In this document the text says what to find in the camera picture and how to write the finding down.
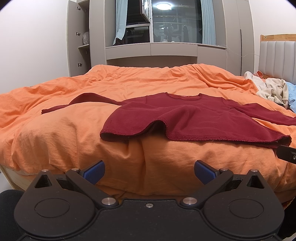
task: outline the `bolt head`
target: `bolt head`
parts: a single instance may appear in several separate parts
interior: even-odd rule
[[[183,199],[183,203],[187,205],[193,205],[197,203],[197,199],[194,197],[186,197]]]
[[[147,203],[146,204],[146,207],[148,207],[148,208],[152,208],[154,205],[153,205],[153,203]]]
[[[112,197],[105,197],[102,199],[102,204],[104,205],[113,205],[116,203],[116,199]]]

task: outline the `orange duvet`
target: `orange duvet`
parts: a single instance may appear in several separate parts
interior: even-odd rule
[[[296,116],[276,103],[256,96],[251,80],[218,67],[194,64],[174,68],[125,68],[97,65],[87,74],[63,77],[0,95],[0,164],[24,175],[48,168],[61,173],[104,160],[105,176],[98,186],[123,197],[188,195],[202,184],[193,166],[203,160],[216,169],[237,174],[258,169],[280,201],[296,195],[296,165],[276,157],[269,148],[222,141],[170,141],[151,134],[128,142],[106,142],[100,131],[119,106],[86,102],[41,115],[42,109],[68,104],[76,96],[93,92],[122,101],[168,92],[232,99],[240,104],[259,103],[284,115]],[[291,135],[296,147],[296,126],[255,119],[271,129]]]

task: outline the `bed headboard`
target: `bed headboard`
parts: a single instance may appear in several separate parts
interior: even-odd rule
[[[296,84],[296,34],[261,35],[259,71]]]

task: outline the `pile of clothes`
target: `pile of clothes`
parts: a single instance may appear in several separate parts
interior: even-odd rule
[[[256,93],[258,96],[271,100],[296,113],[296,86],[294,84],[283,79],[265,79],[260,71],[255,74],[247,71],[244,78],[254,82],[258,88]]]

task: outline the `light blue curtain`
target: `light blue curtain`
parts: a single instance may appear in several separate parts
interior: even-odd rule
[[[116,36],[113,44],[116,42],[116,38],[120,40],[126,32],[126,17],[128,14],[128,0],[116,0]]]
[[[212,0],[201,0],[202,4],[202,43],[216,45],[216,27]]]

